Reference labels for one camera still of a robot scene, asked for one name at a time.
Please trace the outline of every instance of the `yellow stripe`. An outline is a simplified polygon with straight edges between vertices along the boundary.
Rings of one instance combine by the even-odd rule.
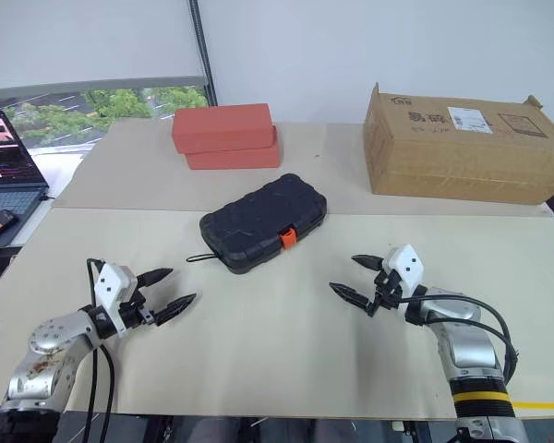
[[[477,392],[462,392],[453,396],[453,401],[466,401],[466,400],[509,400],[509,395],[504,392],[494,392],[479,390]]]
[[[554,403],[540,403],[532,401],[514,401],[514,408],[519,409],[554,409]]]

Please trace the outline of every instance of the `orange latch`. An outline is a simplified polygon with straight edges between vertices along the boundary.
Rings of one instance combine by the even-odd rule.
[[[286,233],[282,233],[279,236],[281,237],[281,243],[283,243],[285,249],[289,249],[297,243],[297,235],[295,234],[294,228],[289,228]]]

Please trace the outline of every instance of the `cardboard box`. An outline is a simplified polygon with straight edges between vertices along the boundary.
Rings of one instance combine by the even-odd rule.
[[[363,127],[374,194],[539,204],[554,195],[554,124],[521,103],[373,90]]]
[[[278,168],[281,162],[277,128],[273,127],[273,142],[264,148],[251,150],[216,150],[185,154],[190,169],[257,169]]]
[[[215,150],[250,150],[273,142],[269,105],[239,104],[179,109],[173,140],[181,154]]]

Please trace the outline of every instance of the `black pole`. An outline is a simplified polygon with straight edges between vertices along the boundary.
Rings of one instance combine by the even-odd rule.
[[[203,34],[203,25],[201,25],[201,15],[199,14],[199,3],[197,0],[189,0],[189,7],[191,9],[191,19],[193,20],[193,29],[197,37],[197,45],[199,47],[199,54],[201,55],[201,61],[203,62],[203,70],[207,77],[207,85],[205,85],[205,92],[207,94],[207,100],[210,106],[217,106],[218,99],[215,95],[215,86],[213,86],[213,76],[211,74],[210,58],[207,55],[207,44],[205,44],[205,35]]]

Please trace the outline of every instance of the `red foam block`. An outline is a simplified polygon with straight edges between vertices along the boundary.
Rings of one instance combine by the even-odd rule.
[[[216,150],[199,154],[185,154],[191,169],[258,169],[277,168],[281,163],[277,128],[273,129],[273,142],[265,148],[251,150]]]
[[[181,154],[270,146],[273,123],[269,105],[179,109],[173,122],[173,140]]]

